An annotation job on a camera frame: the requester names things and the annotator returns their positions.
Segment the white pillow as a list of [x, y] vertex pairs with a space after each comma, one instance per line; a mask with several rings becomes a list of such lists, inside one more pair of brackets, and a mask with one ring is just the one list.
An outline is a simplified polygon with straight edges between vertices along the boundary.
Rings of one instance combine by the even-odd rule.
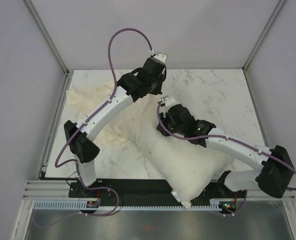
[[136, 146], [167, 180], [185, 208], [198, 197], [215, 175], [220, 174], [233, 157], [209, 147], [193, 145], [157, 131], [156, 96], [138, 100], [129, 107]]

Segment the cream yellow pillowcase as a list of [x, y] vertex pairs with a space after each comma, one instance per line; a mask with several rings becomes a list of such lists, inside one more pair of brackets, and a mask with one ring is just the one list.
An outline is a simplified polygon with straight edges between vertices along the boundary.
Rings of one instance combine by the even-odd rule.
[[[113, 83], [107, 81], [98, 87], [67, 90], [66, 103], [76, 110], [78, 120], [83, 119], [102, 104], [112, 92], [113, 87]], [[140, 126], [140, 118], [149, 107], [152, 107], [152, 113], [149, 113], [148, 116], [152, 117], [152, 120], [148, 122], [153, 123], [157, 119], [156, 108], [160, 98], [159, 95], [148, 94], [125, 108], [100, 131], [94, 143], [120, 146], [128, 140], [134, 141], [135, 130]]]

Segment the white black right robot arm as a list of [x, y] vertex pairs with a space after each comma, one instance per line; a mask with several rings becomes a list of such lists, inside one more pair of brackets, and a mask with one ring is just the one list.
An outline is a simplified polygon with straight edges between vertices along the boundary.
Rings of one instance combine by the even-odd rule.
[[233, 158], [250, 167], [244, 171], [227, 170], [220, 176], [216, 191], [221, 197], [255, 188], [276, 199], [284, 196], [296, 174], [284, 147], [268, 148], [238, 139], [211, 122], [195, 119], [170, 97], [161, 100], [157, 108], [164, 109], [157, 112], [157, 130], [165, 137], [175, 138], [176, 146], [186, 157], [220, 164]]

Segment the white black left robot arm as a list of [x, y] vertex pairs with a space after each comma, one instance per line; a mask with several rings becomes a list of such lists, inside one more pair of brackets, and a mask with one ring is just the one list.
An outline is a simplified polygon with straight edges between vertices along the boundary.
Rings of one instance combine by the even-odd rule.
[[77, 174], [82, 182], [80, 192], [93, 197], [98, 190], [94, 160], [100, 148], [94, 143], [101, 130], [122, 110], [146, 95], [162, 94], [166, 79], [167, 55], [157, 53], [149, 57], [143, 67], [123, 74], [112, 93], [84, 118], [64, 124], [65, 137], [77, 161]]

